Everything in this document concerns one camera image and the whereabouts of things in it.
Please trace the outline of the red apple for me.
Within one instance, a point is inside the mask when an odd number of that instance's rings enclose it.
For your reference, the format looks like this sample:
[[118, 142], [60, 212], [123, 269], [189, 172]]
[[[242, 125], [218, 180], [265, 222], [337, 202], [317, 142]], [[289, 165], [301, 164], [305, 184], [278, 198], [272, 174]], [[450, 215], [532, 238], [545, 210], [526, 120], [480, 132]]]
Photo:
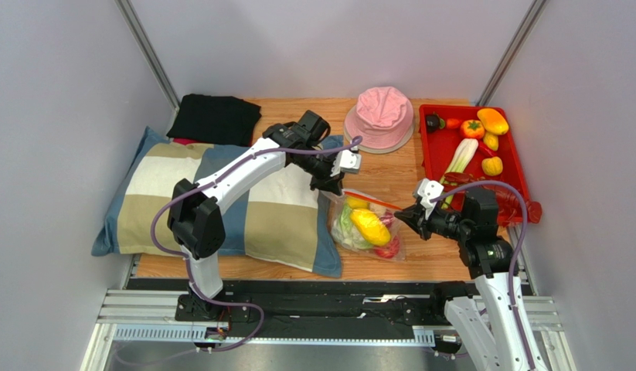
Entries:
[[396, 236], [386, 245], [381, 247], [374, 247], [373, 251], [377, 257], [392, 260], [400, 252], [400, 238]]

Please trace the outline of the clear orange-zip bag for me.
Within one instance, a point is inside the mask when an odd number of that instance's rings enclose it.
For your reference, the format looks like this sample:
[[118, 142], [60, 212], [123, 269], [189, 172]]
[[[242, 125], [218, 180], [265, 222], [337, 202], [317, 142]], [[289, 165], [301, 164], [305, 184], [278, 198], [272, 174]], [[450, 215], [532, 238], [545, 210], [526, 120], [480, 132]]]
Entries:
[[328, 228], [340, 247], [365, 257], [403, 261], [402, 223], [395, 217], [398, 206], [354, 189], [340, 196], [328, 193]]

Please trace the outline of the white cauliflower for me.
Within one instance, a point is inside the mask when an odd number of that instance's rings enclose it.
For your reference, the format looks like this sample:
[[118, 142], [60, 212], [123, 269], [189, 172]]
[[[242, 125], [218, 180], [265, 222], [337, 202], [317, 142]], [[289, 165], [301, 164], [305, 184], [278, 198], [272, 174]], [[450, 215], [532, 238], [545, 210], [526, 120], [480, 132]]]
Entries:
[[340, 213], [332, 220], [332, 238], [349, 250], [371, 250], [373, 245], [356, 228], [350, 219], [351, 213], [352, 208], [344, 204]]

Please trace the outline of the red pomegranate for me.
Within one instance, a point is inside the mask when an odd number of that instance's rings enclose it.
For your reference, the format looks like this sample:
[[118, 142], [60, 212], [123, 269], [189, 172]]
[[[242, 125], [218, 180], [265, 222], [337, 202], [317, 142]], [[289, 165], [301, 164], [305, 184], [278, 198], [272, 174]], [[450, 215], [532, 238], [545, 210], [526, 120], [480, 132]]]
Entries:
[[388, 229], [392, 228], [392, 226], [393, 226], [393, 224], [394, 224], [394, 222], [396, 220], [396, 218], [393, 215], [393, 213], [388, 212], [388, 211], [386, 211], [382, 215], [380, 215], [379, 219], [382, 222], [382, 224]]

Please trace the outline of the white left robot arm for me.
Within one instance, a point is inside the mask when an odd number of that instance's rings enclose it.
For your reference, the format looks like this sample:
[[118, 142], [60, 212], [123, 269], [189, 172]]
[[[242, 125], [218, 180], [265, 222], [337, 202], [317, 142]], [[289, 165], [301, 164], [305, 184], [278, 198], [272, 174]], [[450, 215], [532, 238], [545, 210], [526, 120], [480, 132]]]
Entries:
[[219, 300], [219, 252], [239, 238], [251, 257], [289, 260], [312, 271], [339, 274], [340, 257], [327, 231], [326, 193], [340, 194], [350, 148], [333, 141], [330, 126], [312, 111], [275, 124], [251, 148], [212, 174], [176, 183], [157, 217], [178, 245], [189, 276], [175, 317], [183, 322], [249, 318], [256, 305]]

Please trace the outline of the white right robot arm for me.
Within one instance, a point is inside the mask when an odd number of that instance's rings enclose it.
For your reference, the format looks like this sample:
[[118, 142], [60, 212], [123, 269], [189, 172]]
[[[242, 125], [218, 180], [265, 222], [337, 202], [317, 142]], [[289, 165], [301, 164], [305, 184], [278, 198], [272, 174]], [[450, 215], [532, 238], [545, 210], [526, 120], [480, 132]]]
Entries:
[[395, 212], [421, 239], [434, 234], [454, 240], [485, 305], [482, 318], [473, 294], [460, 281], [436, 284], [432, 311], [450, 323], [477, 370], [546, 370], [529, 317], [517, 271], [521, 245], [498, 235], [499, 207], [490, 181], [473, 182], [449, 192], [464, 194], [461, 211], [442, 209], [448, 196], [437, 181], [423, 179], [416, 202]]

